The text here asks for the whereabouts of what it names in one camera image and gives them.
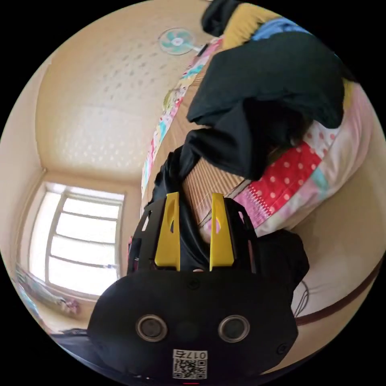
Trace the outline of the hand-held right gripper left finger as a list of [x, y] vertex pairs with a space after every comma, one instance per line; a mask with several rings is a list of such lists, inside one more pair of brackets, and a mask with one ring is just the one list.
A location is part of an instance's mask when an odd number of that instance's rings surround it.
[[166, 197], [154, 258], [157, 268], [179, 271], [180, 262], [179, 193]]

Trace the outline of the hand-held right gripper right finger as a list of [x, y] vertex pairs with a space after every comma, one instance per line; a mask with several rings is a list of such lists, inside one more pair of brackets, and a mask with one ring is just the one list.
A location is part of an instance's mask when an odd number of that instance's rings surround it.
[[209, 270], [229, 268], [233, 264], [234, 255], [224, 197], [213, 193]]

